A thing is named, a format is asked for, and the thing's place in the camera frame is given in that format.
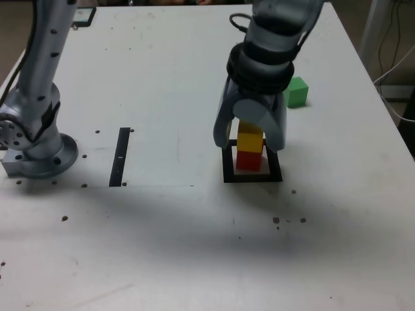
green block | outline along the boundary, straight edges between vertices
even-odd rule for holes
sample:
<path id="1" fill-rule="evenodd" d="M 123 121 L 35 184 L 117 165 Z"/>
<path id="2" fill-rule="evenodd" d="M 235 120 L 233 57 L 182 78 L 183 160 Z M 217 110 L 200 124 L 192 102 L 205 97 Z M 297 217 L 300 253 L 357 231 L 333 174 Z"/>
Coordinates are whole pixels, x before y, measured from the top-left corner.
<path id="1" fill-rule="evenodd" d="M 290 85 L 283 92 L 285 105 L 288 108 L 304 107 L 307 101 L 309 86 L 299 76 L 292 78 Z"/>

yellow block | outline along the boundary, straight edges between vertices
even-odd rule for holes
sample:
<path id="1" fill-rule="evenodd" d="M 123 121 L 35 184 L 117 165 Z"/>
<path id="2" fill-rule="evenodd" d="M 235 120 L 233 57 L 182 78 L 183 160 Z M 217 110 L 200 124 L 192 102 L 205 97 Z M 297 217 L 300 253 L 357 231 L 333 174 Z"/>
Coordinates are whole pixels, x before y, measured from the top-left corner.
<path id="1" fill-rule="evenodd" d="M 253 124 L 239 121 L 236 149 L 238 151 L 262 153 L 262 130 Z"/>

robotic arm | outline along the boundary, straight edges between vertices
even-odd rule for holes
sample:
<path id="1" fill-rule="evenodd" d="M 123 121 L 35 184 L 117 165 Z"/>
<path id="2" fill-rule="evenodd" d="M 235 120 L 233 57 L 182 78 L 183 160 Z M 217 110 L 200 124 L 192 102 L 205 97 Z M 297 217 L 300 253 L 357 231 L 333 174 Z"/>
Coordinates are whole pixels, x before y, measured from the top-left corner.
<path id="1" fill-rule="evenodd" d="M 217 146 L 226 148 L 234 117 L 265 132 L 268 147 L 285 146 L 285 101 L 282 95 L 294 74 L 292 61 L 314 28 L 323 0 L 260 0 L 253 16 L 234 14 L 232 25 L 246 33 L 228 60 L 226 81 L 213 129 Z M 249 27 L 233 22 L 234 16 L 251 19 Z"/>
<path id="2" fill-rule="evenodd" d="M 77 0 L 32 3 L 33 26 L 25 54 L 0 98 L 0 143 L 9 147 L 3 166 L 10 177 L 48 178 L 67 170 L 78 156 L 76 142 L 56 126 L 60 94 L 53 84 Z M 231 23 L 246 36 L 228 60 L 228 79 L 213 129 L 217 146 L 227 147 L 231 122 L 237 117 L 261 127 L 271 150 L 284 148 L 282 91 L 322 6 L 323 0 L 258 0 L 252 17 L 231 16 Z M 251 19 L 248 28 L 233 22 L 238 15 Z"/>
<path id="3" fill-rule="evenodd" d="M 76 0 L 32 3 L 29 42 L 0 99 L 0 143 L 9 147 L 3 166 L 10 177 L 48 178 L 67 170 L 78 156 L 76 142 L 56 127 L 60 94 L 53 84 L 77 6 Z"/>

stacked blocks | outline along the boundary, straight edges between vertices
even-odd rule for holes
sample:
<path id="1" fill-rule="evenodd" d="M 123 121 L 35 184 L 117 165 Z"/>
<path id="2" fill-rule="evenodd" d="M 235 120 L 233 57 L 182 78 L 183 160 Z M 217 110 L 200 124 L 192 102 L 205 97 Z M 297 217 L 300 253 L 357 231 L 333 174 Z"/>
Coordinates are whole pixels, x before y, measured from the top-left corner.
<path id="1" fill-rule="evenodd" d="M 262 161 L 262 130 L 253 124 L 239 121 L 236 149 L 236 168 L 258 172 Z"/>
<path id="2" fill-rule="evenodd" d="M 283 92 L 288 108 L 304 107 L 309 92 L 308 85 L 300 77 L 292 78 L 290 85 Z"/>

red block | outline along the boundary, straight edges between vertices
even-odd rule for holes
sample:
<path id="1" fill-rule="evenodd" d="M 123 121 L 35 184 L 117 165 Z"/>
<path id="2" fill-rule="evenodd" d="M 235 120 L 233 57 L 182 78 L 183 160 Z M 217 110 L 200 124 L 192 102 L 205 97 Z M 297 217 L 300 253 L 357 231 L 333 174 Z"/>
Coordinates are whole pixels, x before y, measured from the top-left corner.
<path id="1" fill-rule="evenodd" d="M 238 151 L 236 155 L 236 168 L 238 170 L 251 170 L 259 172 L 261 169 L 262 153 Z"/>

